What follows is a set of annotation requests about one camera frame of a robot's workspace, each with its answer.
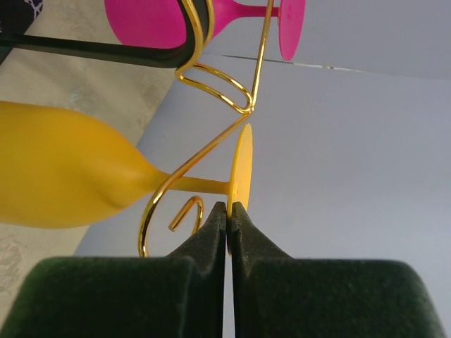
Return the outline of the orange plastic wine glass front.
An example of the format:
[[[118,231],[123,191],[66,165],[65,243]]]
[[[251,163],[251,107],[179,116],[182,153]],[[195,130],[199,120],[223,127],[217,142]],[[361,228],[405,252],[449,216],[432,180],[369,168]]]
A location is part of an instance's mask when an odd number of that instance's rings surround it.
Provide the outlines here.
[[[188,171],[239,130],[227,182],[189,177]],[[1,221],[66,229],[110,218],[149,197],[138,233],[138,252],[149,255],[152,216],[169,190],[190,192],[169,227],[176,230],[191,208],[202,226],[202,194],[226,195],[227,205],[249,203],[253,133],[240,117],[173,173],[152,165],[120,132],[92,116],[64,108],[1,102]]]

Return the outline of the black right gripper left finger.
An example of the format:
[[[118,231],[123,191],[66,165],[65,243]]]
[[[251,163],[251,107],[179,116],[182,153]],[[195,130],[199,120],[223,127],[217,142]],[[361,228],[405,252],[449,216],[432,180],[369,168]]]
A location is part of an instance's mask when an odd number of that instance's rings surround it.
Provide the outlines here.
[[[39,262],[12,307],[14,337],[220,337],[226,207],[165,257]]]

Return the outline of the pink plastic wine glass front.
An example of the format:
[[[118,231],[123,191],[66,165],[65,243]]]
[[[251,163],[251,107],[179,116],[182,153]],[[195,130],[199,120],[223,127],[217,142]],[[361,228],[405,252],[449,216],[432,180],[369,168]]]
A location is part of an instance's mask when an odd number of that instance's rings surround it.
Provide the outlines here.
[[[236,1],[214,1],[215,26],[212,37],[239,18],[264,17],[265,6],[250,6]],[[176,1],[104,2],[106,16],[119,42],[157,49],[178,47],[186,40],[183,15]],[[273,8],[278,19],[279,48],[285,61],[295,56],[302,33],[306,2],[284,0]]]

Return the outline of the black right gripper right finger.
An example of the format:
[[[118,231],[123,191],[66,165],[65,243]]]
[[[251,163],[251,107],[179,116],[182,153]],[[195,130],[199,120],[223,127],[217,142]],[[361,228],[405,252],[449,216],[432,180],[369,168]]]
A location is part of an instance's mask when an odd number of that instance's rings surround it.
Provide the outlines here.
[[[422,279],[401,261],[293,258],[233,204],[237,337],[444,337]]]

